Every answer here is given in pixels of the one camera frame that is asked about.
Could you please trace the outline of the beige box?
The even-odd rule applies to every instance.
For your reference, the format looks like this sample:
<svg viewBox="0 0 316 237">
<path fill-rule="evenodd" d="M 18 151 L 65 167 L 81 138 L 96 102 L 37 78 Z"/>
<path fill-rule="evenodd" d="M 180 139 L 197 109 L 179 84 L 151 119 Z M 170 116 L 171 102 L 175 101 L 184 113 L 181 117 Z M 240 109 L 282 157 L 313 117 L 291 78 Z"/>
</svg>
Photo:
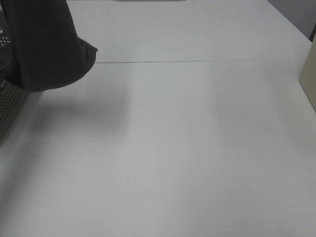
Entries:
<svg viewBox="0 0 316 237">
<path fill-rule="evenodd" d="M 310 51 L 304 63 L 299 82 L 312 108 L 316 110 L 316 39 L 312 42 Z"/>
</svg>

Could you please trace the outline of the grey perforated plastic basket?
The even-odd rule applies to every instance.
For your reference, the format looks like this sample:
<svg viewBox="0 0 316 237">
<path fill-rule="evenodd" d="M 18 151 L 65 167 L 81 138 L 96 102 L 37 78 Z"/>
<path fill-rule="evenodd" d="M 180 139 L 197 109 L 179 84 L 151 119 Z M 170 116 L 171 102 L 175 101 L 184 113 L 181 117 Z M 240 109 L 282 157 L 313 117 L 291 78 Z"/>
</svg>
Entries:
<svg viewBox="0 0 316 237">
<path fill-rule="evenodd" d="M 13 127 L 28 93 L 8 79 L 12 65 L 12 44 L 9 24 L 3 8 L 0 9 L 0 144 L 3 145 Z"/>
</svg>

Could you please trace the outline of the dark navy towel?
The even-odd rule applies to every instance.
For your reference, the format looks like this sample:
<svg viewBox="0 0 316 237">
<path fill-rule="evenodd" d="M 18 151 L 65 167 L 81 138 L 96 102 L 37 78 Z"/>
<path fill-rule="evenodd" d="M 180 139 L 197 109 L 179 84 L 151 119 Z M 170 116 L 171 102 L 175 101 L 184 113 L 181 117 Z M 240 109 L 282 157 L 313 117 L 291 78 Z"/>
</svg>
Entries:
<svg viewBox="0 0 316 237">
<path fill-rule="evenodd" d="M 65 0 L 2 0 L 10 42 L 0 48 L 0 78 L 27 92 L 84 77 L 98 49 L 81 39 Z"/>
</svg>

